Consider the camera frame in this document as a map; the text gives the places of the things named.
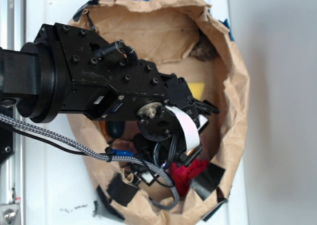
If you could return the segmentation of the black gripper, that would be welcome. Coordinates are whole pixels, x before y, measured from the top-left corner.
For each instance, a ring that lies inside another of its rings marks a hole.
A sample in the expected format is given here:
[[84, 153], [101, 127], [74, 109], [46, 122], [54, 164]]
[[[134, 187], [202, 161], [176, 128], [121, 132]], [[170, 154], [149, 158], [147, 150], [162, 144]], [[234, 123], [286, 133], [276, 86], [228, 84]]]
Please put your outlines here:
[[202, 152], [200, 134], [213, 113], [219, 113], [215, 105], [199, 100], [185, 105], [141, 102], [125, 107], [125, 119], [136, 121], [140, 130], [134, 140], [138, 152], [163, 169], [173, 163], [187, 167]]

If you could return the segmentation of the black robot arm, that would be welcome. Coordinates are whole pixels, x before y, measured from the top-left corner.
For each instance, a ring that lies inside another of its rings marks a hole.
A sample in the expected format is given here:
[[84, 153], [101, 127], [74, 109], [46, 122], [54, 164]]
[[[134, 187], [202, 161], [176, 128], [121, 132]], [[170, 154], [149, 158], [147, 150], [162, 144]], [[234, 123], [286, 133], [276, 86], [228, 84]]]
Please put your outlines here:
[[188, 166], [202, 152], [199, 135], [208, 116], [219, 113], [195, 99], [184, 78], [158, 72], [122, 40], [109, 43], [58, 23], [43, 25], [18, 52], [1, 50], [0, 104], [35, 123], [81, 113], [106, 121], [112, 138], [134, 121], [138, 157], [164, 169]]

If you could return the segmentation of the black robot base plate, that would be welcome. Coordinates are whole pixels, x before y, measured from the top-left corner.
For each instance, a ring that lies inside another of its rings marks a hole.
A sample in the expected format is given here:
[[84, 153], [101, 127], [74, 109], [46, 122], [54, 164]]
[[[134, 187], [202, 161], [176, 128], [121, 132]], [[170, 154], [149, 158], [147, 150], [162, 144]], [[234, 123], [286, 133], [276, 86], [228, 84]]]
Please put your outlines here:
[[12, 127], [3, 121], [0, 122], [0, 165], [14, 153], [14, 133]]

